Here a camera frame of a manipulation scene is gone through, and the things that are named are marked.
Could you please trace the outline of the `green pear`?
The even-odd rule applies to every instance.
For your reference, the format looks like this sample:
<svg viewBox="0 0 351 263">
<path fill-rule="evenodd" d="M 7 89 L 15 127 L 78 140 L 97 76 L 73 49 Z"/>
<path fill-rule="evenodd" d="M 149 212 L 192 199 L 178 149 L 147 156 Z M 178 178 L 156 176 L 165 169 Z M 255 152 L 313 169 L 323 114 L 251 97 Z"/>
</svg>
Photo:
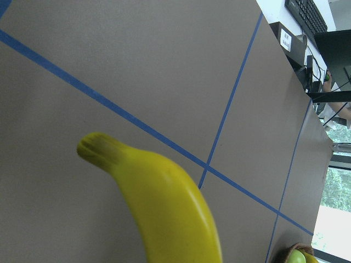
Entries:
<svg viewBox="0 0 351 263">
<path fill-rule="evenodd" d="M 287 263 L 306 263 L 306 261 L 304 255 L 299 250 L 294 249 L 291 251 Z"/>
</svg>

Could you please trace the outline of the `black keyboard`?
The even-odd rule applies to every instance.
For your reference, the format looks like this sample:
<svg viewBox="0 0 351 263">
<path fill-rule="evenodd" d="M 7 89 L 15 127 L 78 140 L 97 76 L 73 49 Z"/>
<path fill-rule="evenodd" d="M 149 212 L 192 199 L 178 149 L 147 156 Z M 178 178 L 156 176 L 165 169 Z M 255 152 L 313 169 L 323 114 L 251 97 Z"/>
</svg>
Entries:
<svg viewBox="0 0 351 263">
<path fill-rule="evenodd" d="M 327 24 L 314 1 L 285 0 L 285 7 L 311 41 L 316 34 L 327 32 Z"/>
</svg>

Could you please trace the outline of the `yellow banana top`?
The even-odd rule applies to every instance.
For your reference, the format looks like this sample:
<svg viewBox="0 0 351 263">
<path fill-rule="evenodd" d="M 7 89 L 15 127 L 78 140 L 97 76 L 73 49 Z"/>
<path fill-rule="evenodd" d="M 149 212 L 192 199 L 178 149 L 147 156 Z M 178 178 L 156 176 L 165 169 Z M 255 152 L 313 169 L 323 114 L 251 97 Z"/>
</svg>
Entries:
<svg viewBox="0 0 351 263">
<path fill-rule="evenodd" d="M 222 262 L 212 213 L 174 161 L 104 133 L 90 133 L 78 155 L 116 181 L 137 223 L 148 262 Z"/>
</svg>

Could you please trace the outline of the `brown wicker basket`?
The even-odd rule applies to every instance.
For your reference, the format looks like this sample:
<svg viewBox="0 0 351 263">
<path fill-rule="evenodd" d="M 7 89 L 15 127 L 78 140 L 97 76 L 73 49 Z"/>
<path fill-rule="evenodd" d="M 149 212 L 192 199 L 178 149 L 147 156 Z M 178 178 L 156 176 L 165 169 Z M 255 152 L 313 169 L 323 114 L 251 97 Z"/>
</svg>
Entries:
<svg viewBox="0 0 351 263">
<path fill-rule="evenodd" d="M 311 245 L 296 243 L 285 251 L 282 262 L 318 263 L 318 260 L 314 256 L 314 251 Z"/>
</svg>

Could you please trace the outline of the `yellow banana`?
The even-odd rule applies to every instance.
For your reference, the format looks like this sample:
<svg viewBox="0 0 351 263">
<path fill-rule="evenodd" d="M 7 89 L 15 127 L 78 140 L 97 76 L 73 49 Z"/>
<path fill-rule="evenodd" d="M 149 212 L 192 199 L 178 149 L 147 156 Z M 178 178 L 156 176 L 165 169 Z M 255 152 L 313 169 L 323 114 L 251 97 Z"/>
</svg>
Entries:
<svg viewBox="0 0 351 263">
<path fill-rule="evenodd" d="M 222 262 L 212 213 L 174 161 L 104 133 L 90 133 L 78 155 L 116 181 L 137 223 L 148 262 Z"/>
<path fill-rule="evenodd" d="M 304 255 L 306 263 L 319 263 L 313 255 L 305 252 L 302 249 L 300 249 L 299 251 Z"/>
</svg>

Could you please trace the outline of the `black box with label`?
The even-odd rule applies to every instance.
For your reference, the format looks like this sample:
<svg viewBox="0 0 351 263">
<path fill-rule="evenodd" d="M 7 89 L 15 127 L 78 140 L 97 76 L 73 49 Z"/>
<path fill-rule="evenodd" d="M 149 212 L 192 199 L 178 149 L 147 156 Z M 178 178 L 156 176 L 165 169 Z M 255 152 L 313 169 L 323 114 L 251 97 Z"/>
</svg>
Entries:
<svg viewBox="0 0 351 263">
<path fill-rule="evenodd" d="M 305 50 L 307 48 L 307 36 L 295 35 L 281 22 L 269 24 L 276 36 L 283 52 L 287 56 L 292 67 L 303 67 L 305 65 Z"/>
</svg>

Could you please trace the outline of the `black monitor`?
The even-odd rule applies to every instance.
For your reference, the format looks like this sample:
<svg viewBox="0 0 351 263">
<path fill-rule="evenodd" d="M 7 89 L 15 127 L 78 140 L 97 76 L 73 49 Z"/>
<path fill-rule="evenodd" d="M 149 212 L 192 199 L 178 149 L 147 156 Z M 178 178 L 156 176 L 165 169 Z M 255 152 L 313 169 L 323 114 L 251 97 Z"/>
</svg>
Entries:
<svg viewBox="0 0 351 263">
<path fill-rule="evenodd" d="M 315 43 L 334 84 L 334 92 L 308 93 L 313 103 L 350 102 L 350 30 L 317 33 Z"/>
</svg>

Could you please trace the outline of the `yellow banana bottom in basket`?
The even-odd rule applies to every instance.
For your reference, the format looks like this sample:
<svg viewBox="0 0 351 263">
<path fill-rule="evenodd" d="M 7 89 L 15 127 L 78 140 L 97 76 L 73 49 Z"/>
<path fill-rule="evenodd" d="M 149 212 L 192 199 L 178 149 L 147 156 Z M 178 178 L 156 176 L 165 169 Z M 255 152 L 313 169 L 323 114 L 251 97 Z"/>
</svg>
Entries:
<svg viewBox="0 0 351 263">
<path fill-rule="evenodd" d="M 319 263 L 313 255 L 305 252 L 302 249 L 300 249 L 299 251 L 304 255 L 306 263 Z"/>
</svg>

